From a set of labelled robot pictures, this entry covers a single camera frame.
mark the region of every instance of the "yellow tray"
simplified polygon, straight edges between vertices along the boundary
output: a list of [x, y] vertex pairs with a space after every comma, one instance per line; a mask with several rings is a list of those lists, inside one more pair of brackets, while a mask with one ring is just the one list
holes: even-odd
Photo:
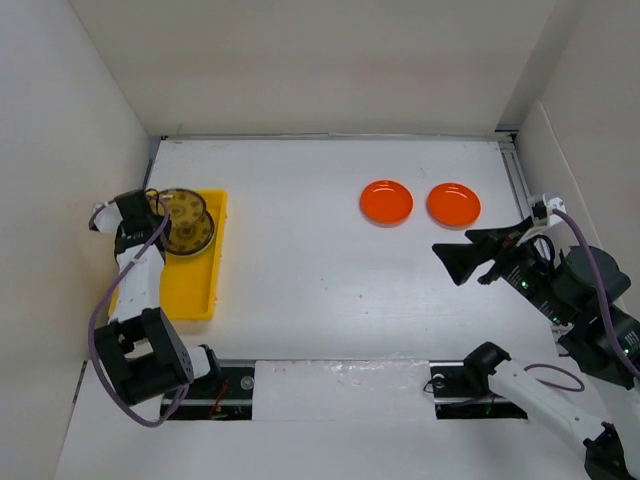
[[[216, 225], [213, 242], [192, 257], [166, 255], [160, 278], [160, 306], [169, 320], [211, 320], [216, 300], [216, 281], [227, 218], [227, 192], [199, 190]], [[115, 308], [118, 291], [111, 298], [109, 315]]]

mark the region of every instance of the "white wall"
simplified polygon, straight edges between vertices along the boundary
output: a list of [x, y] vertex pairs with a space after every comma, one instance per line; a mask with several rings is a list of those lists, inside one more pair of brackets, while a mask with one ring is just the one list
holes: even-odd
[[150, 133], [477, 134], [537, 46], [526, 111], [579, 0], [71, 3]]
[[148, 140], [65, 0], [3, 1], [0, 65], [0, 476], [39, 480], [112, 273], [87, 214], [140, 185]]
[[531, 190], [561, 193], [631, 277], [624, 300], [640, 318], [638, 25], [637, 0], [588, 1], [517, 146]]

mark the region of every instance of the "orange plate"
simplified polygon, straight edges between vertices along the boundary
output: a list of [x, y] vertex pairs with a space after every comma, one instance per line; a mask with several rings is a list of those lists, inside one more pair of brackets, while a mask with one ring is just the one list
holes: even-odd
[[395, 225], [413, 209], [413, 198], [404, 186], [391, 180], [373, 182], [360, 195], [362, 212], [374, 223]]
[[466, 227], [480, 215], [480, 200], [459, 183], [438, 185], [427, 198], [427, 210], [438, 222], [449, 227]]

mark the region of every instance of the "red wire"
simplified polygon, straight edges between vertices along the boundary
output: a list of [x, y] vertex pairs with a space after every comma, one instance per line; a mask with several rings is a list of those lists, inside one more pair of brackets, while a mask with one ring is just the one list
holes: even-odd
[[209, 418], [212, 418], [213, 415], [218, 412], [218, 404], [220, 403], [220, 400], [222, 399], [222, 397], [224, 396], [225, 393], [227, 393], [227, 390], [229, 390], [229, 382], [226, 381], [222, 384], [222, 388], [220, 389], [220, 393], [218, 393], [218, 396], [216, 397], [216, 403], [213, 404], [213, 407], [211, 407], [211, 410], [209, 410]]

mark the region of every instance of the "wall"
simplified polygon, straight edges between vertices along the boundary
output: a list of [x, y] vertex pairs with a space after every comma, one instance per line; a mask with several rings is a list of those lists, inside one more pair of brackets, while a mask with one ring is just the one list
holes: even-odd
[[537, 46], [526, 111], [579, 0], [71, 3], [152, 134], [478, 134]]
[[[517, 147], [532, 191], [555, 190], [634, 282], [640, 318], [640, 2], [587, 2]], [[571, 239], [566, 227], [558, 232]]]
[[87, 216], [140, 184], [148, 140], [65, 0], [2, 2], [0, 64], [1, 476], [39, 480], [112, 274], [111, 240]]

